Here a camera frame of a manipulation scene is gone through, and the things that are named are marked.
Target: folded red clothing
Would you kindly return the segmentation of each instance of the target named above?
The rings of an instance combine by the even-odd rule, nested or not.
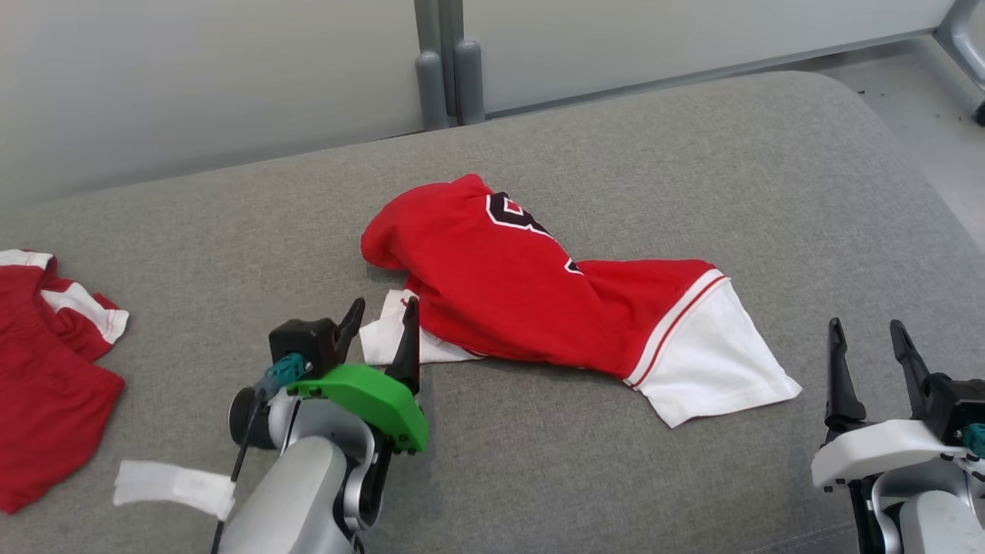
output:
[[[123,389],[93,361],[129,314],[55,270],[51,254],[0,251],[0,510],[8,514],[86,463]]]
[[[410,272],[422,352],[440,352],[440,361],[456,352],[444,341],[461,359],[481,353],[602,372],[645,394],[671,427],[800,392],[711,263],[574,261],[542,223],[468,174],[390,201],[362,234],[362,257]],[[392,356],[399,317],[361,331],[367,356]]]

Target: white wall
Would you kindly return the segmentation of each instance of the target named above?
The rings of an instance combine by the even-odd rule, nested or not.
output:
[[[463,0],[487,112],[935,28],[953,0]]]
[[[3,0],[0,207],[422,128],[408,0]]]

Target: teal connector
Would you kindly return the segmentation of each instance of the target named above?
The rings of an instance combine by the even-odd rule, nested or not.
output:
[[[985,425],[972,423],[965,427],[961,441],[964,443],[964,447],[971,450],[976,456],[985,458]]]
[[[304,359],[300,354],[288,354],[267,370],[263,379],[253,386],[253,390],[257,392],[261,401],[267,401],[273,398],[282,386],[300,379],[304,372]]]

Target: gray sofa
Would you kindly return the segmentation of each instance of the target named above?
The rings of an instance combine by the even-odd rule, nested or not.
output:
[[[469,172],[576,260],[715,263],[804,391],[671,431],[601,375],[425,366],[429,448],[391,465],[370,552],[853,551],[847,493],[810,475],[828,319],[845,325],[871,419],[908,415],[891,318],[932,371],[982,377],[985,261],[854,92],[773,73],[544,111],[5,217],[0,246],[57,254],[133,315],[100,360],[126,379],[100,449],[0,518],[0,552],[206,551],[215,521],[203,514],[111,504],[119,461],[229,472],[227,408],[266,368],[268,331],[341,317],[357,296],[379,313],[403,276],[361,259],[365,225],[400,192]],[[250,452],[239,498],[273,461]]]

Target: white tape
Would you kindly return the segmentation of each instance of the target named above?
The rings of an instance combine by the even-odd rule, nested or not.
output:
[[[116,476],[113,505],[177,502],[225,521],[235,504],[236,484],[228,475],[187,469],[170,463],[124,459]]]

